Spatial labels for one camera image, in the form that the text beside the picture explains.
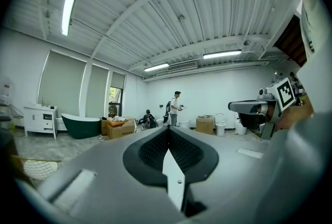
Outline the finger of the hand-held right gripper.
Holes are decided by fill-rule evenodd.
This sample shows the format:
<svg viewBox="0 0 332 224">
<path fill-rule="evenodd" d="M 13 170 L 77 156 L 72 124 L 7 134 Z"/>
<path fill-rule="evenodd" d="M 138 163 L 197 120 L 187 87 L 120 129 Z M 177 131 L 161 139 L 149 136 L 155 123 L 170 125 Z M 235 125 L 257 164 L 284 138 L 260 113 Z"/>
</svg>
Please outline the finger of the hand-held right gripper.
<svg viewBox="0 0 332 224">
<path fill-rule="evenodd" d="M 241 124 L 251 130 L 256 130 L 259 132 L 263 131 L 263 128 L 266 123 L 266 116 L 264 115 L 248 115 L 248 114 L 243 114 L 239 113 L 239 118 Z"/>
<path fill-rule="evenodd" d="M 261 105 L 260 100 L 246 100 L 246 101 L 237 101 L 230 102 L 228 104 L 228 109 L 238 114 L 239 117 L 242 115 L 257 115 L 258 106 Z"/>
</svg>

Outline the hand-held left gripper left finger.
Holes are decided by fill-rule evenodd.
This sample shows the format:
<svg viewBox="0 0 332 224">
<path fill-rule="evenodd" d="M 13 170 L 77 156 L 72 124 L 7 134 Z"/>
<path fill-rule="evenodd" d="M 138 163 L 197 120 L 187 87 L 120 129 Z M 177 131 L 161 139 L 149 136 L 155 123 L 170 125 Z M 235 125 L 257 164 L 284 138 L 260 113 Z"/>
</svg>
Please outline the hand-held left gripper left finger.
<svg viewBox="0 0 332 224">
<path fill-rule="evenodd" d="M 133 178 L 123 165 L 125 149 L 152 130 L 101 142 L 34 189 L 18 180 L 29 204 L 46 224 L 174 224 L 182 215 L 163 188 Z"/>
</svg>

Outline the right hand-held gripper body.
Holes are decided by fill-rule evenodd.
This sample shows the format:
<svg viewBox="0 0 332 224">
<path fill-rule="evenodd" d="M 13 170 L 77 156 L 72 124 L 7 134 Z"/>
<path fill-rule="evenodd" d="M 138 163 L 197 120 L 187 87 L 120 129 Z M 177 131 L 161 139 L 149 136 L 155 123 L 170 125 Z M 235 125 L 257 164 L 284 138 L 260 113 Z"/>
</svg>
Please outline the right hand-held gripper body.
<svg viewBox="0 0 332 224">
<path fill-rule="evenodd" d="M 279 80 L 272 85 L 260 89 L 257 113 L 265 116 L 265 123 L 259 125 L 262 139 L 271 139 L 285 109 L 295 102 L 291 82 L 288 78 Z"/>
</svg>

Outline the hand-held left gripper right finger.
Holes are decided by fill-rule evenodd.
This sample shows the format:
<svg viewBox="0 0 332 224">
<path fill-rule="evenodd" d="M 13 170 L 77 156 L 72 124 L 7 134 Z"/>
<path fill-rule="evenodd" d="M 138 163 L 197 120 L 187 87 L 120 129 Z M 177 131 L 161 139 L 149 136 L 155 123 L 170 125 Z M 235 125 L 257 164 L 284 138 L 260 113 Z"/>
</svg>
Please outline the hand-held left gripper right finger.
<svg viewBox="0 0 332 224">
<path fill-rule="evenodd" d="M 168 129 L 168 195 L 175 224 L 226 202 L 248 182 L 269 144 L 246 136 Z"/>
</svg>

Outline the person's right forearm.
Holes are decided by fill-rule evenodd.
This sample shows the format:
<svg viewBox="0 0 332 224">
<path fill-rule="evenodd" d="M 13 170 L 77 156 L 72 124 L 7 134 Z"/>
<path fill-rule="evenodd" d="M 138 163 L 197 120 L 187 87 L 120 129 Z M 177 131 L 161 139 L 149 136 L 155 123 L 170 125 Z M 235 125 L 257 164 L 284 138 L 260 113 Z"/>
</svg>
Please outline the person's right forearm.
<svg viewBox="0 0 332 224">
<path fill-rule="evenodd" d="M 314 113 L 311 103 L 307 103 L 301 106 L 290 106 L 283 111 L 278 123 L 276 124 L 276 130 L 289 129 L 298 121 L 307 119 Z"/>
</svg>

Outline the white trash bin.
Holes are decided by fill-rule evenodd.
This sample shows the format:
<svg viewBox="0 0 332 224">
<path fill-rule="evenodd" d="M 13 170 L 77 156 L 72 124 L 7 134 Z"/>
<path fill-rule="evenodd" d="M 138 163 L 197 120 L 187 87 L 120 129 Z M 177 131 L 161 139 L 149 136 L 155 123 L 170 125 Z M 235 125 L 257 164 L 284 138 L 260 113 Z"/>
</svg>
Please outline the white trash bin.
<svg viewBox="0 0 332 224">
<path fill-rule="evenodd" d="M 225 133 L 226 121 L 223 113 L 215 115 L 215 129 L 217 136 L 223 136 Z"/>
</svg>

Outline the open cardboard box with cloths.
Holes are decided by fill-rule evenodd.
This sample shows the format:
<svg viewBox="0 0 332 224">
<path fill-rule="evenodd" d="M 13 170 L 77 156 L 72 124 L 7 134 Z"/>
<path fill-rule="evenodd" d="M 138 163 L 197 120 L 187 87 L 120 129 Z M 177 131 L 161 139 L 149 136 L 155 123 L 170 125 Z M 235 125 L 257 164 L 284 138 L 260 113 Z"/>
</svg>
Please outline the open cardboard box with cloths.
<svg viewBox="0 0 332 224">
<path fill-rule="evenodd" d="M 135 118 L 129 117 L 125 121 L 107 120 L 107 137 L 117 139 L 136 132 Z"/>
</svg>

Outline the dark wooden panel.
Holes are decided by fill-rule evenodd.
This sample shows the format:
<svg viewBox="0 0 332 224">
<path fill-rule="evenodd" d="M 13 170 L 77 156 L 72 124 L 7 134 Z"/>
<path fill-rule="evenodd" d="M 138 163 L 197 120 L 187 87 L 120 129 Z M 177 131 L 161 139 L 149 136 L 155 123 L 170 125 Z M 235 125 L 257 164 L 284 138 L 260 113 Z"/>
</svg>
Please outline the dark wooden panel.
<svg viewBox="0 0 332 224">
<path fill-rule="evenodd" d="M 274 46 L 285 53 L 289 61 L 294 61 L 300 67 L 306 63 L 307 58 L 301 36 L 300 19 L 296 15 L 293 15 Z"/>
</svg>

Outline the dark green freestanding tub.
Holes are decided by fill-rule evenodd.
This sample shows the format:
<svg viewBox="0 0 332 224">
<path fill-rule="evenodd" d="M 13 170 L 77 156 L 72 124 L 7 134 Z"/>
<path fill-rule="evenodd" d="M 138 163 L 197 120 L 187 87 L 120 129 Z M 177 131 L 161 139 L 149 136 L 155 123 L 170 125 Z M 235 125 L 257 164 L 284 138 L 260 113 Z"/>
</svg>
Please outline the dark green freestanding tub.
<svg viewBox="0 0 332 224">
<path fill-rule="evenodd" d="M 100 135 L 100 118 L 61 114 L 68 134 L 74 139 L 86 139 Z"/>
</svg>

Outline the ceiling tube light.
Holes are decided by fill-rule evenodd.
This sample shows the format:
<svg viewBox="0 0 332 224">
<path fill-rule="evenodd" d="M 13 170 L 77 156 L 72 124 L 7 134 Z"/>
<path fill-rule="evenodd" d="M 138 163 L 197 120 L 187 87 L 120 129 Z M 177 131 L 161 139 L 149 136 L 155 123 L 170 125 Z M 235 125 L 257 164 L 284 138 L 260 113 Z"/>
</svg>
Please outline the ceiling tube light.
<svg viewBox="0 0 332 224">
<path fill-rule="evenodd" d="M 167 67 L 169 67 L 169 64 L 168 63 L 163 63 L 163 64 L 159 64 L 159 65 L 155 65 L 155 66 L 145 68 L 144 71 L 145 72 L 151 72 L 151 71 L 155 71 L 155 70 L 159 70 L 159 69 L 163 69 L 163 68 L 167 68 Z"/>
<path fill-rule="evenodd" d="M 240 55 L 242 50 L 230 50 L 230 51 L 222 51 L 222 52 L 214 52 L 214 53 L 207 53 L 203 55 L 204 59 L 214 59 L 214 58 L 221 58 L 233 55 Z"/>
<path fill-rule="evenodd" d="M 75 1 L 76 0 L 64 1 L 61 23 L 61 34 L 63 36 L 68 36 Z"/>
</svg>

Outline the ceiling air vent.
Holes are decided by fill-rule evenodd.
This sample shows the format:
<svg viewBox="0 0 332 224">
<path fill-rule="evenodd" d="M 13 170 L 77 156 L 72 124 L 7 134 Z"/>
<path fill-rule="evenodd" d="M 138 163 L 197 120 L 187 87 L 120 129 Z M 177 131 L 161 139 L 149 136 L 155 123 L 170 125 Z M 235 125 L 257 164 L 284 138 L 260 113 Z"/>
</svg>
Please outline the ceiling air vent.
<svg viewBox="0 0 332 224">
<path fill-rule="evenodd" d="M 171 64 L 169 67 L 167 67 L 167 71 L 173 73 L 173 72 L 182 72 L 197 68 L 198 68 L 197 63 L 195 60 L 193 60 L 193 61 L 185 61 L 185 62 Z"/>
</svg>

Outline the white vanity cabinet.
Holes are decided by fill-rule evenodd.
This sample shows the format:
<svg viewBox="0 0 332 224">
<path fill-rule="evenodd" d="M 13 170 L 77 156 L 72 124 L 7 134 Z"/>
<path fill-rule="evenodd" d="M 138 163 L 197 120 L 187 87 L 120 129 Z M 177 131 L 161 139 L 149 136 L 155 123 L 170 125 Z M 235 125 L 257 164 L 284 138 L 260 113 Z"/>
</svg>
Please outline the white vanity cabinet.
<svg viewBox="0 0 332 224">
<path fill-rule="evenodd" d="M 24 132 L 28 137 L 28 132 L 52 134 L 57 139 L 57 107 L 42 106 L 40 104 L 32 104 L 24 106 Z"/>
</svg>

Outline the narrow gray roller blind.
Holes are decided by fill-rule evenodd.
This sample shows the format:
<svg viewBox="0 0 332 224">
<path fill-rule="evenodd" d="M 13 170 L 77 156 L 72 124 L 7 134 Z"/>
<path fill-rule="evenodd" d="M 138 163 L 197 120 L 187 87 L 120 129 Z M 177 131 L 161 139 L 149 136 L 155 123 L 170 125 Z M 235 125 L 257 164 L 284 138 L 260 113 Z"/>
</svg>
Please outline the narrow gray roller blind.
<svg viewBox="0 0 332 224">
<path fill-rule="evenodd" d="M 104 116 L 105 93 L 109 70 L 92 65 L 86 100 L 86 117 L 100 118 Z"/>
</svg>

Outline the short gray roller blind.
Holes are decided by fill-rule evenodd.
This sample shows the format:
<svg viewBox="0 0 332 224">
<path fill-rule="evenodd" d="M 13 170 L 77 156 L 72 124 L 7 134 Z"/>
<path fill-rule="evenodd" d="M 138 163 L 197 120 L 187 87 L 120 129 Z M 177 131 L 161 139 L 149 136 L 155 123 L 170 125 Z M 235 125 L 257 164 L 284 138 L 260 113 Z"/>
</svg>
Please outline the short gray roller blind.
<svg viewBox="0 0 332 224">
<path fill-rule="evenodd" d="M 117 72 L 112 72 L 112 78 L 111 78 L 111 82 L 110 82 L 110 86 L 112 88 L 117 88 L 117 89 L 123 89 L 124 87 L 124 83 L 125 83 L 125 75 L 124 74 L 120 74 Z"/>
</svg>

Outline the wide gray roller blind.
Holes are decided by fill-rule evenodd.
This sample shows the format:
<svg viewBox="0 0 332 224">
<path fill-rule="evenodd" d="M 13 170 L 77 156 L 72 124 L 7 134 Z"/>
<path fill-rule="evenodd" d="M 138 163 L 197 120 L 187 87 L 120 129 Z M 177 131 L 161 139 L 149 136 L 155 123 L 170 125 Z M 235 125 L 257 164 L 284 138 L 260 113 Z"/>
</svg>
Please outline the wide gray roller blind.
<svg viewBox="0 0 332 224">
<path fill-rule="evenodd" d="M 56 106 L 58 115 L 79 115 L 86 62 L 50 51 L 39 85 L 38 103 Z"/>
</svg>

